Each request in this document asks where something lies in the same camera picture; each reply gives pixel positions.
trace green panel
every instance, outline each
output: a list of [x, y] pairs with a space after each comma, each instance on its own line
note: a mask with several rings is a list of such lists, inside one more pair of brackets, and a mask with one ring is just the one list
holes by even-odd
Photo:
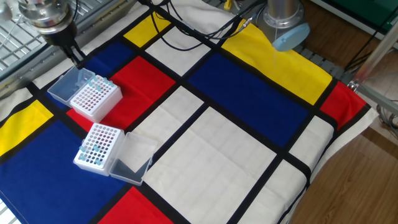
[[[376, 27], [383, 25], [382, 23], [387, 19], [387, 16], [398, 6], [397, 0], [333, 0], [333, 2], [346, 8], [363, 20], [371, 22]], [[398, 16], [398, 13], [390, 18], [389, 22], [396, 16]], [[385, 31], [391, 28], [389, 22], [383, 25]]]

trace blue patch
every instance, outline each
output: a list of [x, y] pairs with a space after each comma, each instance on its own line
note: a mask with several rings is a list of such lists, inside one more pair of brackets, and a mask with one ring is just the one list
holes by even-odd
[[66, 105], [64, 105], [63, 103], [59, 102], [58, 100], [54, 99], [54, 97], [52, 97], [52, 95], [48, 92], [45, 92], [46, 97], [50, 98], [50, 100], [56, 105], [58, 106], [60, 109], [64, 109], [66, 107]]
[[85, 68], [95, 72], [97, 75], [106, 77], [117, 66], [132, 56], [133, 53], [134, 52], [129, 47], [119, 41], [115, 41], [87, 61]]
[[214, 54], [188, 81], [280, 147], [308, 115], [306, 109], [220, 54]]
[[56, 121], [0, 165], [0, 191], [27, 222], [87, 223], [125, 184], [76, 166], [80, 145], [81, 139]]

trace yellow patch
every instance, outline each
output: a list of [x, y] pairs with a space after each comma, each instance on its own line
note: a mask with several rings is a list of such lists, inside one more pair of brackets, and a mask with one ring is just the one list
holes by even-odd
[[0, 156], [16, 147], [52, 116], [37, 100], [12, 115], [0, 128]]
[[293, 50], [276, 51], [261, 30], [252, 24], [229, 38], [222, 48], [311, 105], [317, 102], [332, 79], [323, 69]]
[[[155, 14], [154, 18], [159, 32], [170, 24], [169, 21], [159, 19]], [[127, 40], [130, 40], [132, 43], [137, 45], [138, 47], [142, 47], [144, 46], [144, 44], [146, 44], [156, 35], [157, 31], [154, 27], [154, 23], [152, 22], [152, 18], [148, 16], [123, 36], [127, 38]]]

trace clear plastic lid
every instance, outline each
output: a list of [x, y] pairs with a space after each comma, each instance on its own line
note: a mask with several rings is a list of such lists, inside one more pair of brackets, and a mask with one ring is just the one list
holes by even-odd
[[85, 68], [79, 70], [76, 67], [72, 67], [47, 91], [54, 99], [71, 107], [70, 100], [86, 85], [87, 80], [92, 79], [94, 76], [94, 72]]
[[127, 133], [109, 173], [112, 177], [140, 186], [152, 164], [157, 141]]

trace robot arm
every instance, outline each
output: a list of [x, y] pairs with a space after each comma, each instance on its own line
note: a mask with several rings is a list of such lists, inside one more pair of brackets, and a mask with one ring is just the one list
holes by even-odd
[[21, 14], [47, 43], [59, 46], [76, 68], [84, 67], [86, 55], [75, 41], [77, 28], [67, 0], [18, 0], [18, 3]]

